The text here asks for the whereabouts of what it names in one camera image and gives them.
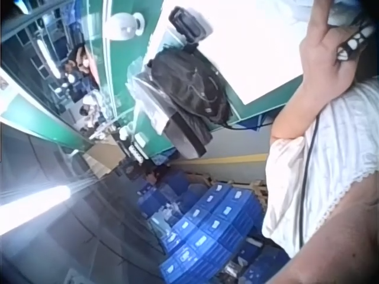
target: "cable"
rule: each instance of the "cable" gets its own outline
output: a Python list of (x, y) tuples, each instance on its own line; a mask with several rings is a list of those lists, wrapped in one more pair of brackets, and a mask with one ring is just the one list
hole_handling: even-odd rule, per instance
[(300, 195), (300, 213), (298, 218), (298, 232), (299, 232), (299, 246), (300, 249), (304, 246), (304, 232), (303, 232), (303, 222), (304, 222), (304, 200), (306, 196), (306, 186), (307, 186), (307, 177), (308, 177), (308, 168), (309, 168), (309, 161), (311, 158), (314, 141), (316, 140), (317, 130), (319, 129), (319, 122), (320, 122), (320, 114), (316, 116), (316, 124), (314, 126), (314, 132), (312, 136), (312, 140), (310, 142), (307, 160), (306, 160), (306, 166), (304, 170), (304, 178), (303, 178), (303, 184), (301, 185), (301, 195)]
[(234, 128), (232, 126), (229, 126), (227, 124), (223, 124), (222, 126), (226, 129), (230, 129), (230, 130), (256, 130), (257, 128), (261, 128), (261, 127), (264, 127), (264, 126), (269, 126), (269, 125), (272, 125), (273, 122), (269, 122), (269, 123), (266, 123), (266, 124), (261, 124), (261, 125), (257, 125), (257, 126), (254, 126), (254, 127), (246, 127), (246, 128)]

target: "white countertop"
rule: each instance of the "white countertop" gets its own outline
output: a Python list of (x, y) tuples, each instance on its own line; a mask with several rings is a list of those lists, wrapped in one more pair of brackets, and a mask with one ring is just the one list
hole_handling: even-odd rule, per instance
[(200, 13), (213, 32), (199, 51), (221, 72), (244, 104), (302, 74), (298, 46), (307, 24), (291, 23), (273, 0), (165, 0), (145, 59), (156, 54), (175, 6)]

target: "wooden pallet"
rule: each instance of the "wooden pallet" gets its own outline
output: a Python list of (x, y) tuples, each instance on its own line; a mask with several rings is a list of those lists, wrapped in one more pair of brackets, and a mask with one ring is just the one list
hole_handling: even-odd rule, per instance
[(207, 185), (208, 187), (211, 187), (213, 184), (217, 182), (223, 182), (228, 183), (232, 185), (235, 188), (244, 188), (252, 191), (255, 196), (260, 201), (262, 207), (264, 210), (267, 209), (267, 202), (268, 202), (268, 191), (267, 186), (263, 180), (256, 180), (251, 183), (238, 183), (233, 180), (215, 180), (210, 175), (204, 175), (200, 173), (186, 173), (187, 178), (189, 182), (191, 183), (202, 183)]

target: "lace trim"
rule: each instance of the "lace trim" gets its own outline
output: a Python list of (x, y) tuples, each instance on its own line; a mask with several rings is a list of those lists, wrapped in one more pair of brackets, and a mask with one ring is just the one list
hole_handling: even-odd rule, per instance
[(352, 182), (349, 183), (348, 186), (346, 186), (342, 191), (340, 191), (338, 196), (334, 199), (333, 203), (328, 207), (324, 215), (321, 217), (320, 221), (317, 223), (315, 232), (318, 231), (319, 228), (325, 223), (325, 221), (329, 218), (333, 210), (340, 203), (341, 199), (345, 197), (345, 195), (349, 192), (351, 185), (354, 182), (361, 182), (363, 179), (367, 178), (369, 175), (373, 175), (376, 171), (377, 169), (371, 169), (365, 173), (361, 173), (359, 176), (353, 179)]

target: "black backpack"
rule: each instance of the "black backpack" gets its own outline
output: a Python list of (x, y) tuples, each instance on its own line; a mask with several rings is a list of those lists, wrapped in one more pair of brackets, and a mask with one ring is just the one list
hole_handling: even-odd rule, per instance
[(162, 50), (150, 64), (153, 81), (180, 108), (227, 125), (230, 105), (220, 78), (209, 65), (174, 48)]

